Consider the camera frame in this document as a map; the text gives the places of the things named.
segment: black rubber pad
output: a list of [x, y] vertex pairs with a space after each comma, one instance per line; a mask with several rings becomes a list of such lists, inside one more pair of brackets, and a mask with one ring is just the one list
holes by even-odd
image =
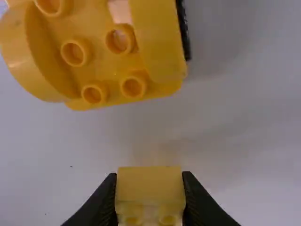
[[190, 38], [189, 38], [189, 31], [188, 31], [188, 21], [186, 17], [185, 11], [185, 3], [184, 0], [176, 0], [177, 11], [178, 11], [178, 19], [179, 19], [179, 26], [181, 30], [181, 37], [182, 37], [182, 44], [185, 54], [185, 60], [191, 60], [191, 47], [190, 47]]

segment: small yellow block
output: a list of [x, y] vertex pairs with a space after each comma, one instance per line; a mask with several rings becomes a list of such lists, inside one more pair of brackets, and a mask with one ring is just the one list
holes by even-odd
[[120, 225], [181, 225], [185, 204], [180, 167], [119, 168], [115, 208]]

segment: black object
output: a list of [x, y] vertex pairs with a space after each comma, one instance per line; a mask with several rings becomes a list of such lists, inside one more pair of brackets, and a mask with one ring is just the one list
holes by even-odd
[[191, 55], [188, 21], [186, 17], [184, 0], [176, 0], [176, 5], [177, 5], [178, 20], [179, 20], [179, 26], [181, 31], [185, 60], [189, 61], [191, 60], [192, 55]]
[[[182, 173], [186, 208], [183, 226], [240, 226], [190, 172]], [[111, 173], [93, 195], [62, 226], [118, 226], [115, 212], [117, 174]]]
[[117, 174], [111, 173], [62, 226], [118, 226], [115, 212]]
[[182, 173], [186, 208], [183, 226], [240, 226], [210, 196], [190, 172]]

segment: yellow plastic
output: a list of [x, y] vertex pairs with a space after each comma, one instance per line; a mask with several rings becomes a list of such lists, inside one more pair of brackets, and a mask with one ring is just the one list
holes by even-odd
[[8, 0], [1, 51], [35, 97], [73, 110], [165, 97], [187, 73], [175, 0]]
[[119, 225], [180, 226], [185, 203], [180, 167], [119, 168], [115, 195]]

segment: white surface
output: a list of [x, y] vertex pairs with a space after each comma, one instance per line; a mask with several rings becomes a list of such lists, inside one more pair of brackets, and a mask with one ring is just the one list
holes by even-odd
[[155, 164], [193, 171], [244, 226], [301, 224], [301, 1], [187, 11], [191, 76], [170, 98], [72, 112], [1, 61], [1, 226], [60, 225], [118, 166]]

